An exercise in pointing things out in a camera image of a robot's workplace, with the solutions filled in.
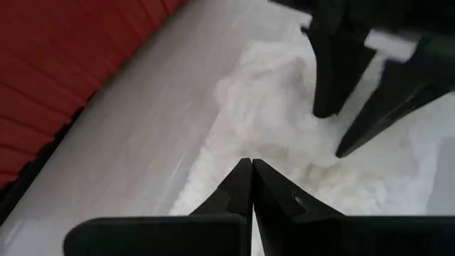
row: black plastic piece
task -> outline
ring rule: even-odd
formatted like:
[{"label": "black plastic piece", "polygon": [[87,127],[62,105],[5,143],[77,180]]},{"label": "black plastic piece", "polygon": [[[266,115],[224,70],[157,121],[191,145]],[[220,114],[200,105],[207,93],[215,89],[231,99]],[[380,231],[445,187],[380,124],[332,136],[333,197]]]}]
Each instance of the black plastic piece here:
[{"label": "black plastic piece", "polygon": [[[263,160],[253,160],[254,205],[265,255],[293,255],[296,225],[343,217],[343,214],[315,199]],[[298,233],[307,233],[304,228]]]},{"label": "black plastic piece", "polygon": [[[213,194],[207,198],[191,215],[236,214],[246,223],[242,230],[244,237],[251,240],[253,198],[253,166],[250,159],[241,159],[234,169],[220,183]],[[251,244],[247,244],[247,255]]]},{"label": "black plastic piece", "polygon": [[251,238],[235,214],[89,220],[67,235],[66,256],[242,255]]},{"label": "black plastic piece", "polygon": [[363,45],[368,31],[341,29],[335,35],[320,30],[317,21],[306,33],[316,56],[316,92],[313,114],[319,118],[338,114],[362,77],[376,50]]},{"label": "black plastic piece", "polygon": [[387,31],[410,30],[455,35],[455,4],[446,0],[270,0],[283,6],[322,16],[328,22],[347,16],[351,23]]},{"label": "black plastic piece", "polygon": [[344,157],[410,112],[455,89],[455,60],[435,55],[422,40],[406,63],[387,60],[378,88],[355,118],[336,151]]}]

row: red ribbed panel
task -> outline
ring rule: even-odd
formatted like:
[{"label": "red ribbed panel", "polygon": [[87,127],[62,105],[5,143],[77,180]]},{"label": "red ribbed panel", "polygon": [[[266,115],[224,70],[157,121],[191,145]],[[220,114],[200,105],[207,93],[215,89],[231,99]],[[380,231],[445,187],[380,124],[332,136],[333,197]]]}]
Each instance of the red ribbed panel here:
[{"label": "red ribbed panel", "polygon": [[181,2],[0,2],[0,189]]}]

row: white fabric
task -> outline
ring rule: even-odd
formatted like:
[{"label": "white fabric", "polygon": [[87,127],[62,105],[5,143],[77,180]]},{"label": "white fabric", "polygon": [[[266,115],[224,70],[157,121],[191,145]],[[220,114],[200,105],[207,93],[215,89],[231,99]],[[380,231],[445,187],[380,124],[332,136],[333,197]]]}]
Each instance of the white fabric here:
[{"label": "white fabric", "polygon": [[[341,137],[375,89],[381,58],[337,117],[311,114],[316,62],[311,46],[254,42],[217,86],[220,114],[171,214],[201,204],[242,157],[261,158],[346,215],[424,214],[442,137],[455,132],[446,96],[410,114],[344,159]],[[253,255],[260,251],[257,231]]]}]

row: white surface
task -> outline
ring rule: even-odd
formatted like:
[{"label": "white surface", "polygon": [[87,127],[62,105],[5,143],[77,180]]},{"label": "white surface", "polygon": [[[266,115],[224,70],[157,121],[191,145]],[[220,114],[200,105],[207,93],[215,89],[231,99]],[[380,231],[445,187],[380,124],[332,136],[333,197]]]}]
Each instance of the white surface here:
[{"label": "white surface", "polygon": [[0,228],[0,255],[61,255],[100,216],[166,214],[251,39],[301,42],[309,16],[265,0],[190,0],[98,92]]},{"label": "white surface", "polygon": [[455,137],[447,137],[439,149],[438,171],[428,202],[429,215],[455,215]]},{"label": "white surface", "polygon": [[[197,208],[243,157],[260,158],[298,186],[347,215],[424,215],[441,140],[455,135],[455,97],[400,120],[355,153],[333,153],[375,89],[381,57],[365,73],[338,117],[311,114],[316,61],[300,46],[255,42],[218,83],[221,111],[171,209]],[[254,228],[252,255],[263,255]]]}]

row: red surface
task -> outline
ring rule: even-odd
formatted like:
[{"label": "red surface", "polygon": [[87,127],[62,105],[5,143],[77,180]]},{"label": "red surface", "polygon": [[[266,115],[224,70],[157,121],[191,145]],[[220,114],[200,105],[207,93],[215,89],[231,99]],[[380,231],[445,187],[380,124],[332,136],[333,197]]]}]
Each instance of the red surface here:
[{"label": "red surface", "polygon": [[168,14],[173,14],[177,6],[181,4],[181,0],[161,0]]},{"label": "red surface", "polygon": [[0,189],[182,2],[0,2]]},{"label": "red surface", "polygon": [[167,17],[166,9],[161,0],[140,0],[156,28],[159,28]]}]

